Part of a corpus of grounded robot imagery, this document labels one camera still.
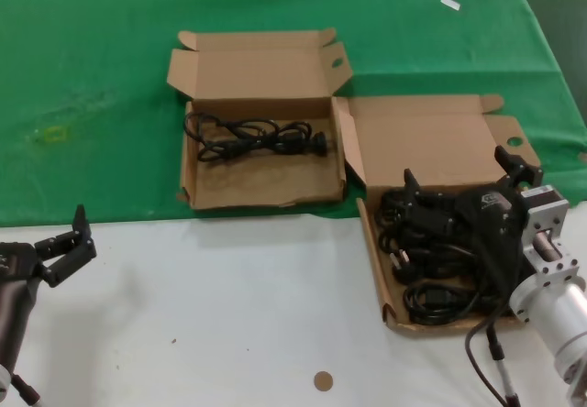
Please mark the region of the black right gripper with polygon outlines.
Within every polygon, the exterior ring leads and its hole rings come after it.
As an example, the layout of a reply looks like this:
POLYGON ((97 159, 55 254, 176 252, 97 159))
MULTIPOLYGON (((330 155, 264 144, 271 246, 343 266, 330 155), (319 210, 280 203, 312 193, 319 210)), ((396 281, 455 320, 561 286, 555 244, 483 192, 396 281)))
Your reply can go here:
POLYGON ((503 177, 457 194, 422 191, 414 174, 405 169, 405 222, 440 237, 453 237, 456 232, 458 240, 468 244, 480 240, 487 246, 503 242, 520 247, 526 207, 517 187, 524 182, 540 186, 543 170, 502 146, 495 148, 494 158, 504 170, 503 177))

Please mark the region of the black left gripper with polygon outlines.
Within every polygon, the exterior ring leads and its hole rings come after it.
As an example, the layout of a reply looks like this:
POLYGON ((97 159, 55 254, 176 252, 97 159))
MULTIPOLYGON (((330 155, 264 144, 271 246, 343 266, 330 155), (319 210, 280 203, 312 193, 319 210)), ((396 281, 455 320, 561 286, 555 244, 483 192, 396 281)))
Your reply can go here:
POLYGON ((34 246, 1 243, 1 283, 44 280, 57 287, 96 257, 85 208, 78 204, 72 230, 44 239, 34 246))

